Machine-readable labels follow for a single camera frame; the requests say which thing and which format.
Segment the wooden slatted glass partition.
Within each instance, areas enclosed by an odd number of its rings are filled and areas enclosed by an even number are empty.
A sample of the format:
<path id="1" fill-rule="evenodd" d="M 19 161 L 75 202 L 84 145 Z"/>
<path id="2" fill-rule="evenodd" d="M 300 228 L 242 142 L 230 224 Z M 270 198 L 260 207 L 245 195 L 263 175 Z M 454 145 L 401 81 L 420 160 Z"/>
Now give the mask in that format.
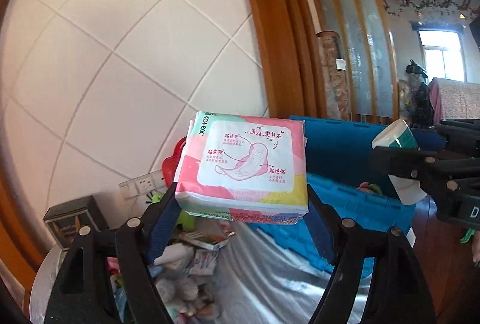
<path id="1" fill-rule="evenodd" d="M 312 0 L 320 30 L 339 34 L 350 121 L 388 124 L 400 116 L 395 49 L 383 0 Z"/>

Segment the green orange medicine box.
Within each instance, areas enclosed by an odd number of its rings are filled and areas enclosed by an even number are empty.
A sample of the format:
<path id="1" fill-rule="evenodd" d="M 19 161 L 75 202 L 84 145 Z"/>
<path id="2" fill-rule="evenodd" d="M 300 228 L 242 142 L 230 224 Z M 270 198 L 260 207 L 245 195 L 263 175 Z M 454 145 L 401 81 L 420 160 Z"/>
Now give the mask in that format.
<path id="1" fill-rule="evenodd" d="M 190 233 L 182 232 L 179 234 L 179 239 L 197 248 L 202 248 L 208 251 L 218 251 L 225 247 L 229 242 L 227 238 L 196 231 Z"/>

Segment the rolled patterned carpet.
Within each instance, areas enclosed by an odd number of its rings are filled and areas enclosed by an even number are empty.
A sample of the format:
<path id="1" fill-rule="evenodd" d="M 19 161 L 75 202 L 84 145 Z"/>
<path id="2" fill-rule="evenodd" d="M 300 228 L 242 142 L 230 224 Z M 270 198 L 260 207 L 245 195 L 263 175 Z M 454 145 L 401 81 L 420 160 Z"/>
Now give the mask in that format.
<path id="1" fill-rule="evenodd" d="M 325 80 L 328 117 L 350 121 L 352 111 L 347 84 L 347 64 L 343 58 L 339 34 L 336 31 L 321 31 L 316 37 Z"/>

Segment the red plastic toy suitcase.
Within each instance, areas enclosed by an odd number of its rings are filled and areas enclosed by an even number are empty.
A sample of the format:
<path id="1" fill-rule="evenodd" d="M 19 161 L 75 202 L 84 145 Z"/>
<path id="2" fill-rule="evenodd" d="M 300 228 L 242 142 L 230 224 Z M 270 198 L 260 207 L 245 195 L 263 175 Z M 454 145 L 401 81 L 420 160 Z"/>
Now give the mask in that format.
<path id="1" fill-rule="evenodd" d="M 186 138 L 183 137 L 176 143 L 172 155 L 165 158 L 162 162 L 161 172 L 163 174 L 163 180 L 166 188 L 169 188 L 174 181 L 176 168 L 180 162 L 182 150 L 185 147 L 185 144 Z"/>

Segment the blue plastic storage crate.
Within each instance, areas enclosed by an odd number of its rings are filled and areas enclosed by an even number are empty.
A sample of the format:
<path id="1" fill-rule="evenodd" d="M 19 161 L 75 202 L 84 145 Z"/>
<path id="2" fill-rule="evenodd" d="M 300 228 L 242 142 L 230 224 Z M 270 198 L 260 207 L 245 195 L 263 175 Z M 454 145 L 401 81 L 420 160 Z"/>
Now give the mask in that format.
<path id="1" fill-rule="evenodd" d="M 403 205 L 388 176 L 370 169 L 371 143 L 385 126 L 294 115 L 289 119 L 304 121 L 307 183 L 323 203 L 333 206 L 341 218 L 352 218 L 365 229 L 387 231 L 395 226 L 408 233 L 416 206 Z M 435 130 L 413 129 L 412 133 L 422 150 L 438 151 L 445 146 L 445 140 Z M 382 195 L 357 190 L 365 181 L 377 184 Z M 332 265 L 318 253 L 303 219 L 291 226 L 247 225 L 266 233 L 317 270 L 332 273 Z"/>

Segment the pink sanitary pad pack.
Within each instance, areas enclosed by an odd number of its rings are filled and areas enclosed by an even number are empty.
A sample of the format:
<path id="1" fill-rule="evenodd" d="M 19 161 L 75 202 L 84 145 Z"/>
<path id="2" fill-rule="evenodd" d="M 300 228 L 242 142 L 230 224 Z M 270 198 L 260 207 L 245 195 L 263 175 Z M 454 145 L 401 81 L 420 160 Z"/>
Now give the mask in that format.
<path id="1" fill-rule="evenodd" d="M 308 213 L 304 122 L 199 111 L 176 169 L 188 214 L 292 225 Z"/>

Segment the blue white sachet pack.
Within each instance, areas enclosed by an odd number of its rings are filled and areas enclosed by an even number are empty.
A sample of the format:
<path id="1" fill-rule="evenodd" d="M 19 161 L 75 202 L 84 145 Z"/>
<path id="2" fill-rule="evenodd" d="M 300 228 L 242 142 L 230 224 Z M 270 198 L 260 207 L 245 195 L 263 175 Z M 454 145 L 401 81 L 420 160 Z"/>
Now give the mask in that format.
<path id="1" fill-rule="evenodd" d="M 189 264 L 188 274 L 195 276 L 212 276 L 216 269 L 217 258 L 217 251 L 196 249 L 193 260 L 191 264 Z"/>

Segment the green frog plush toy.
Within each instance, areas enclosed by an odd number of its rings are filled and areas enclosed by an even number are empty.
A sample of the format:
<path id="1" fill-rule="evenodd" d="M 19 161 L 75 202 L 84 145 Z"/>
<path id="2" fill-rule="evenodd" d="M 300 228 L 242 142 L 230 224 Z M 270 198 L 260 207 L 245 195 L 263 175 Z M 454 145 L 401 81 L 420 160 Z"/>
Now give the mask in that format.
<path id="1" fill-rule="evenodd" d="M 146 194 L 148 204 L 143 217 L 147 215 L 144 225 L 150 227 L 151 233 L 171 235 L 195 231 L 195 217 L 180 208 L 174 194 L 170 192 L 150 192 Z"/>

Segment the white teal medicine bottle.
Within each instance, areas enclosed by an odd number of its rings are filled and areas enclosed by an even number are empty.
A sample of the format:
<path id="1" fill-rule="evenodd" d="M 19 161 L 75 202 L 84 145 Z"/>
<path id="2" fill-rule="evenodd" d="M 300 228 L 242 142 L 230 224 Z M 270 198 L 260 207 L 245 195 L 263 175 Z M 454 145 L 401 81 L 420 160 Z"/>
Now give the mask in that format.
<path id="1" fill-rule="evenodd" d="M 372 148 L 372 167 L 389 177 L 403 205 L 415 205 L 426 196 L 417 180 L 420 148 L 403 119 L 383 129 L 373 139 Z"/>

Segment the black framed box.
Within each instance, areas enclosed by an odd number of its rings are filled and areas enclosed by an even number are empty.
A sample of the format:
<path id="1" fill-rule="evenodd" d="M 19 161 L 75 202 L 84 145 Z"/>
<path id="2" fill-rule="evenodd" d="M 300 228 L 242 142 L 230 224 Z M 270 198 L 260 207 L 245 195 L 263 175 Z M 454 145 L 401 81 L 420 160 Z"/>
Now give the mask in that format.
<path id="1" fill-rule="evenodd" d="M 50 207 L 43 222 L 63 251 L 70 248 L 82 227 L 87 226 L 95 231 L 109 229 L 93 196 L 80 197 Z"/>

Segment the white wall socket strip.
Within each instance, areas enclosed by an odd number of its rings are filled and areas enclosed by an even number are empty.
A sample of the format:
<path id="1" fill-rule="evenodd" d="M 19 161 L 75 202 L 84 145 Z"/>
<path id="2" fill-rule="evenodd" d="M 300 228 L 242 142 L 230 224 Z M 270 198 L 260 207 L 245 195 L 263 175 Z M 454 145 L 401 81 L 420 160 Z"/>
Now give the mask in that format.
<path id="1" fill-rule="evenodd" d="M 125 199 L 146 195 L 150 192 L 165 192 L 165 180 L 158 169 L 119 184 L 120 193 Z"/>

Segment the light blue bed sheet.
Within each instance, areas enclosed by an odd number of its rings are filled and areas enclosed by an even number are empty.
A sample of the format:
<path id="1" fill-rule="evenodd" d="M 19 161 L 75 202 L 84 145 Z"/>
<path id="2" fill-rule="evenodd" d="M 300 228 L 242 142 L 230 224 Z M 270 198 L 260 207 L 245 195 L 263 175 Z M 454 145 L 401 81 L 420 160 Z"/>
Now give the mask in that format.
<path id="1" fill-rule="evenodd" d="M 236 235 L 220 250 L 213 283 L 221 315 L 207 323 L 308 323 L 330 279 L 263 231 L 233 223 Z M 65 253 L 53 247 L 42 262 L 29 302 L 32 323 L 44 323 L 50 292 Z M 371 275 L 360 281 L 348 323 L 359 323 Z"/>

